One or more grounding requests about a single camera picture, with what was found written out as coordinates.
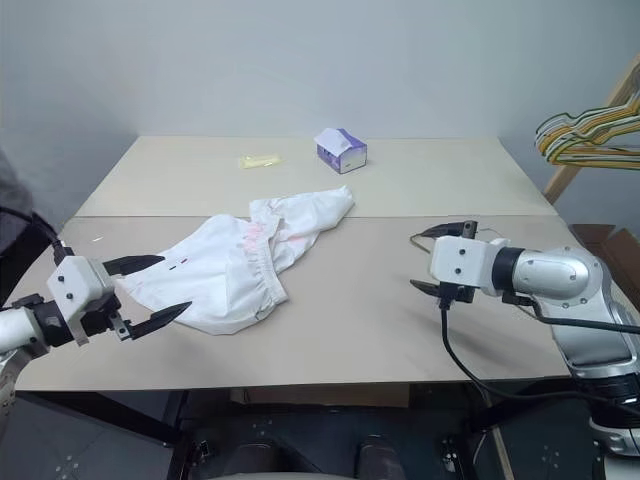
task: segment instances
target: table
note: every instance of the table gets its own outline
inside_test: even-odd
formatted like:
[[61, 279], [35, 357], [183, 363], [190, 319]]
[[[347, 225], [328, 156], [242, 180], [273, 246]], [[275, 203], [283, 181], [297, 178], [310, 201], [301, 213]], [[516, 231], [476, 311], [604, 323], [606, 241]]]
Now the table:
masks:
[[[346, 183], [354, 190], [357, 207], [351, 218], [323, 233], [316, 246], [281, 274], [290, 301], [258, 325], [233, 336], [213, 337], [173, 324], [136, 342], [121, 343], [114, 335], [93, 337], [87, 347], [66, 345], [32, 362], [18, 388], [146, 390], [464, 380], [441, 345], [435, 300], [409, 285], [410, 278], [428, 279], [428, 259], [408, 237], [430, 225], [474, 218], [480, 229], [492, 229], [481, 231], [479, 238], [499, 232], [522, 247], [576, 245], [564, 222], [497, 141], [371, 141], [371, 165], [343, 176], [314, 154], [303, 155], [308, 143], [141, 137], [65, 226], [61, 236], [78, 254], [108, 260], [154, 253], [184, 238], [205, 215], [246, 215], [252, 198], [305, 189]], [[267, 152], [281, 154], [285, 162], [247, 171], [235, 164], [241, 153]], [[145, 170], [151, 172], [151, 165], [156, 165], [153, 174], [140, 178]], [[221, 177], [225, 181], [215, 180]], [[443, 217], [455, 212], [465, 215]], [[45, 254], [15, 295], [43, 292], [51, 268]], [[146, 309], [118, 293], [123, 312], [134, 322], [148, 316]], [[473, 305], [456, 305], [451, 320], [455, 348], [481, 377], [567, 373], [550, 329], [498, 299], [479, 294]]]

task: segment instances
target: tissue box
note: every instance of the tissue box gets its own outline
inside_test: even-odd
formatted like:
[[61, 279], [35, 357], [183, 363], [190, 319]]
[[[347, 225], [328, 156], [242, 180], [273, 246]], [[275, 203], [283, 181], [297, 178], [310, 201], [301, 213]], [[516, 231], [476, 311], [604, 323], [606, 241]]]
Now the tissue box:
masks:
[[318, 156], [338, 173], [347, 173], [367, 164], [367, 145], [344, 128], [325, 128], [314, 139]]

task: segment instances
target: white cloth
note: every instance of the white cloth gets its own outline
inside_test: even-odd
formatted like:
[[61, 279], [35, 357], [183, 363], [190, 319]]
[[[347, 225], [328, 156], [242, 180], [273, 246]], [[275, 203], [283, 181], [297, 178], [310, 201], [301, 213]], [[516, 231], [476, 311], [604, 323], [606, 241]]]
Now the white cloth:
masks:
[[176, 321], [212, 335], [263, 320], [287, 294], [277, 274], [293, 265], [323, 230], [353, 206], [347, 187], [254, 200], [251, 221], [216, 215], [145, 270], [120, 280], [138, 303], [161, 310], [192, 305]]

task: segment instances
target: wooden table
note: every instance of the wooden table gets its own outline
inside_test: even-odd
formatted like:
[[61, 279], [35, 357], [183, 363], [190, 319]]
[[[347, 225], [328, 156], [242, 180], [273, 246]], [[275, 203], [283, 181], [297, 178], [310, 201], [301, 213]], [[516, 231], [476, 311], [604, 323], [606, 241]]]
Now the wooden table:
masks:
[[[61, 236], [108, 260], [165, 249], [215, 213], [247, 216], [248, 202], [347, 184], [356, 208], [280, 276], [290, 301], [232, 336], [180, 324], [135, 342], [99, 335], [54, 349], [19, 379], [23, 390], [146, 390], [255, 385], [463, 380], [440, 338], [427, 255], [408, 237], [474, 218], [478, 238], [547, 249], [576, 245], [564, 222], [493, 139], [370, 141], [371, 162], [338, 175], [308, 140], [141, 137]], [[242, 170], [243, 154], [285, 162]], [[50, 253], [14, 296], [45, 293]], [[118, 291], [134, 323], [149, 312]], [[454, 348], [485, 378], [565, 375], [550, 329], [482, 294], [451, 312]]]

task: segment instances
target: wooden stand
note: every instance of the wooden stand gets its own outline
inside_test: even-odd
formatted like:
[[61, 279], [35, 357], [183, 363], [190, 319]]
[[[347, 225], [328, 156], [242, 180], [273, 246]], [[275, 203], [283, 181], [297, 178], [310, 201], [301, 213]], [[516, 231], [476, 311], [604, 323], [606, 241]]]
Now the wooden stand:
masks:
[[[616, 105], [622, 105], [625, 103], [634, 91], [635, 85], [633, 82], [634, 71], [640, 67], [640, 54], [636, 55], [625, 75], [620, 79], [615, 86], [609, 98], [607, 98], [607, 107], [615, 107]], [[564, 189], [571, 183], [574, 177], [578, 174], [582, 167], [573, 167], [571, 165], [561, 165], [549, 180], [546, 188], [544, 189], [544, 197], [553, 204], [562, 195]]]

